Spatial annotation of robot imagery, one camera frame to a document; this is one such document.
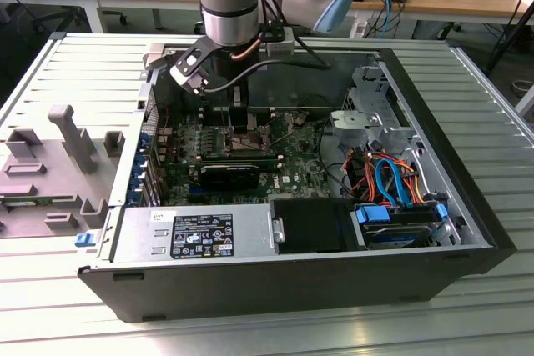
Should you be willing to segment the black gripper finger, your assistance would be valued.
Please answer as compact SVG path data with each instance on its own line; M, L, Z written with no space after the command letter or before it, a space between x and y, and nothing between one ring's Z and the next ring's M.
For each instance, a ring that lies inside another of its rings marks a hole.
M247 133L249 86L248 79L239 80L229 91L229 121L236 134Z

